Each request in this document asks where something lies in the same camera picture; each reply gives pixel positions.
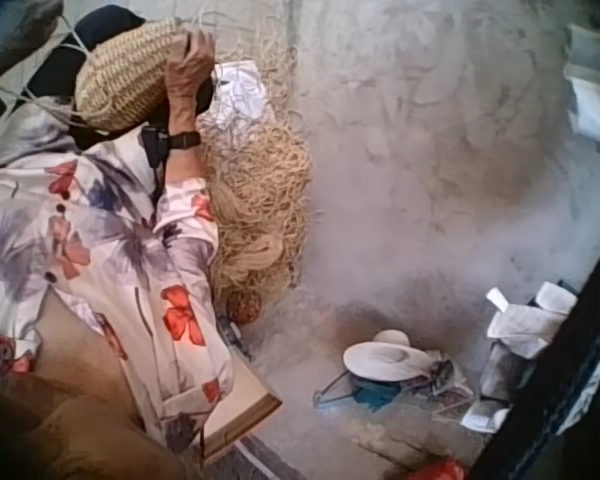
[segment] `red flower print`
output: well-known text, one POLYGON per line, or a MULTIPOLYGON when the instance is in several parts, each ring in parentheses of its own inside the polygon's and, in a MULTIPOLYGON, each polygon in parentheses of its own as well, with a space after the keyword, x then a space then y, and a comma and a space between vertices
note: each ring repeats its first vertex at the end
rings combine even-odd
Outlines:
POLYGON ((206 345, 196 317, 193 317, 192 321, 189 322, 189 340, 191 340, 191 343, 194 345, 200 345, 201 347, 206 345))
POLYGON ((174 341, 180 340, 185 329, 189 327, 189 340, 191 340, 191 343, 201 347, 205 346, 206 342, 202 336, 202 331, 189 303, 187 289, 182 285, 172 285, 162 290, 160 296, 172 305, 162 317, 167 330, 171 333, 171 338, 174 341))
POLYGON ((172 285, 160 293, 160 296, 176 308, 189 308, 189 292, 182 285, 172 285))
POLYGON ((56 262, 62 268, 62 273, 67 280, 71 280, 80 272, 76 265, 83 267, 91 263, 91 252, 88 248, 82 246, 80 234, 71 231, 71 222, 64 217, 55 215, 49 218, 49 235, 53 238, 53 251, 56 255, 56 262))
POLYGON ((33 369, 33 354, 27 350, 20 358, 15 358, 16 341, 0 335, 0 376, 9 372, 30 372, 33 369))
POLYGON ((16 341, 13 338, 0 335, 0 376, 4 377, 13 367, 16 355, 16 341))
POLYGON ((220 398, 220 384, 218 383, 218 379, 216 378, 211 382, 203 384, 202 391, 209 403, 216 403, 220 398))
POLYGON ((124 348, 122 347, 116 332, 113 330, 113 327, 111 327, 109 320, 107 320, 107 317, 105 317, 103 313, 96 313, 95 317, 104 332, 104 338, 107 339, 107 342, 111 348, 113 348, 113 351, 116 352, 121 359, 128 360, 129 357, 127 356, 127 352, 124 351, 124 348))
POLYGON ((72 160, 70 162, 61 163, 55 167, 45 168, 46 173, 52 173, 58 175, 59 178, 54 180, 49 185, 49 193, 54 193, 62 196, 64 199, 69 198, 69 187, 73 181, 73 177, 76 174, 78 168, 78 161, 72 160))
POLYGON ((29 350, 24 352, 24 354, 20 358, 16 358, 13 362, 13 366, 11 367, 12 372, 17 373, 27 373, 33 370, 34 363, 33 353, 29 350))
POLYGON ((168 308, 163 320, 167 330, 171 332, 171 338, 180 340, 184 330, 187 328, 190 314, 185 308, 168 308))
POLYGON ((195 213, 193 214, 194 216, 213 222, 211 210, 209 210, 209 197, 204 195, 194 196, 191 199, 191 207, 196 209, 195 213))
POLYGON ((54 215, 49 218, 49 234, 56 242, 64 243, 71 231, 71 222, 64 217, 54 215))

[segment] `book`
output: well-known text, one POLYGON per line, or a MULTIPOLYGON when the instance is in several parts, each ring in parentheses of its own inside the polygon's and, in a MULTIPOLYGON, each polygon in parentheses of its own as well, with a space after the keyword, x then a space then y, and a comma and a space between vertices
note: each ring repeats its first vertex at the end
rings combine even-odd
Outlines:
POLYGON ((229 348, 234 384, 229 396, 220 401, 204 426, 204 440, 198 441, 203 464, 226 453, 234 442, 271 416, 282 401, 249 361, 234 347, 229 348))

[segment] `cement floor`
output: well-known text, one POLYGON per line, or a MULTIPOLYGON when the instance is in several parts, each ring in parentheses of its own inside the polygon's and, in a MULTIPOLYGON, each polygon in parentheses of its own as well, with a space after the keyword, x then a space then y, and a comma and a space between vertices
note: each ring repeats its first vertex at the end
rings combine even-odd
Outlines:
MULTIPOLYGON (((151 18, 200 8, 67 0, 73 18, 104 3, 151 18)), ((384 328, 449 353, 475 381, 491 287, 526 302, 545 280, 586 280, 600 254, 600 155, 569 131, 562 77, 565 27, 582 11, 552 0, 205 8, 246 26, 284 19, 299 49, 293 106, 315 161, 301 285, 245 331, 285 402, 258 436, 309 479, 383 478, 426 461, 420 448, 471 463, 485 438, 421 410, 317 412, 311 397, 342 370, 347 346, 384 328)))

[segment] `floral shirt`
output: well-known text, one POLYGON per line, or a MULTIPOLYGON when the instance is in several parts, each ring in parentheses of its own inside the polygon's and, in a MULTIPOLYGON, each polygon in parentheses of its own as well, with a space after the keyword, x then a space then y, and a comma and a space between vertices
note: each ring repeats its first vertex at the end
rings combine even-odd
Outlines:
POLYGON ((233 382, 205 181, 166 185, 154 206, 138 129, 84 152, 67 130, 29 104, 0 139, 0 377, 35 368, 52 288, 116 351, 147 433, 182 450, 233 382))

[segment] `wicker basket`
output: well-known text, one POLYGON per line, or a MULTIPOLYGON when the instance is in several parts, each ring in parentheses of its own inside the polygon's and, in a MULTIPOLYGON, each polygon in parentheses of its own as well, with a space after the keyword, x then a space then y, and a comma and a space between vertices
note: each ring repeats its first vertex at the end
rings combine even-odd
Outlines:
POLYGON ((98 45, 76 80, 76 110, 91 127, 115 132, 146 120, 166 98, 167 54, 177 18, 150 22, 98 45))

